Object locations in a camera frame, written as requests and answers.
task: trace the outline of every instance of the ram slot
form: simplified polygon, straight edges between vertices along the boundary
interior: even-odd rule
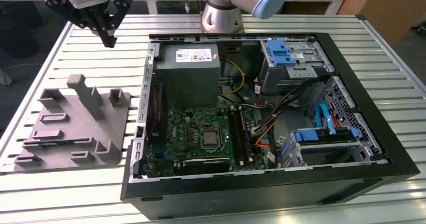
[[[228,110],[229,134],[233,147],[233,158],[237,165],[250,161],[250,143],[241,110]]]

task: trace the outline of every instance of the yellow wire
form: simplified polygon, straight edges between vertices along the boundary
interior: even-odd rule
[[[274,124],[277,121],[273,122],[273,124],[269,126],[269,128],[266,129],[266,131],[264,132],[264,134],[261,135],[261,137],[258,138],[257,142],[256,142],[256,146],[260,145],[260,142],[262,140],[262,137],[266,135],[266,133],[269,132],[269,130],[273,128]]]
[[[242,87],[245,86],[245,80],[246,80],[246,79],[245,79],[245,73],[242,72],[242,70],[241,70],[241,68],[238,67],[238,65],[237,65],[234,62],[232,62],[229,59],[221,58],[220,60],[221,60],[221,61],[224,60],[224,61],[226,61],[228,63],[230,63],[230,64],[238,69],[238,71],[240,71],[240,73],[241,73],[241,77],[242,77],[241,85],[240,85],[240,87],[238,87],[234,91],[230,91],[230,92],[226,92],[226,93],[220,93],[220,95],[230,95],[230,94],[238,92],[238,90],[242,89]]]

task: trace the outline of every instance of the blue latch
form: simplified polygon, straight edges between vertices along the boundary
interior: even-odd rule
[[[316,130],[298,130],[294,132],[294,137],[297,142],[320,140]]]
[[[282,40],[268,40],[268,49],[274,66],[296,66],[297,62],[292,57],[292,50]]]
[[[352,132],[352,134],[353,134],[353,138],[354,138],[356,140],[358,140],[358,139],[360,139],[358,129],[357,129],[357,128],[352,128],[352,129],[350,129],[350,132]]]

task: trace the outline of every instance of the green circuit board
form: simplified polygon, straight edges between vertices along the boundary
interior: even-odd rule
[[[242,110],[245,125],[256,125],[250,108]],[[220,145],[216,149],[205,149],[204,132],[216,133]],[[188,109],[169,110],[167,124],[167,144],[164,147],[164,161],[156,162],[159,176],[173,176],[173,160],[197,158],[229,158],[229,171],[260,170],[265,168],[264,155],[253,155],[253,162],[240,165],[234,161],[234,149],[230,137],[228,109]]]

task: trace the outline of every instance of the power supply label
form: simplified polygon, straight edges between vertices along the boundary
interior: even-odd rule
[[[212,50],[209,48],[179,49],[176,51],[176,62],[212,62]]]

